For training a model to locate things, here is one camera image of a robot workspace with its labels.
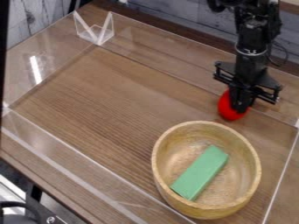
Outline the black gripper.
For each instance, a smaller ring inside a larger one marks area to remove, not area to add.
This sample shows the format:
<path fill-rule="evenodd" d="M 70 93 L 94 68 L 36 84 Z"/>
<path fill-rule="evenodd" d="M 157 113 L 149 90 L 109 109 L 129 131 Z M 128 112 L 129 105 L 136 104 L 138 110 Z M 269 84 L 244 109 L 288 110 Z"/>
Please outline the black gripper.
<path fill-rule="evenodd" d="M 243 114 L 255 99 L 276 104 L 281 84 L 267 71 L 265 55 L 237 54 L 235 62 L 216 61 L 213 79 L 228 86 L 229 106 Z"/>

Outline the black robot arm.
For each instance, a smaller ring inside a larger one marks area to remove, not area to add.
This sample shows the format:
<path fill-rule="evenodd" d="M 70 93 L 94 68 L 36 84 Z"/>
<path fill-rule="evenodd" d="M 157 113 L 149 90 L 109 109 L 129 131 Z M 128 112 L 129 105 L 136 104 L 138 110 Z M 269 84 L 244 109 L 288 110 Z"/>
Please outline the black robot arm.
<path fill-rule="evenodd" d="M 256 99 L 275 104 L 283 89 L 267 70 L 281 28 L 279 0 L 206 0 L 206 5 L 212 12 L 233 12 L 236 60 L 214 62 L 213 79 L 228 86 L 228 105 L 243 114 Z"/>

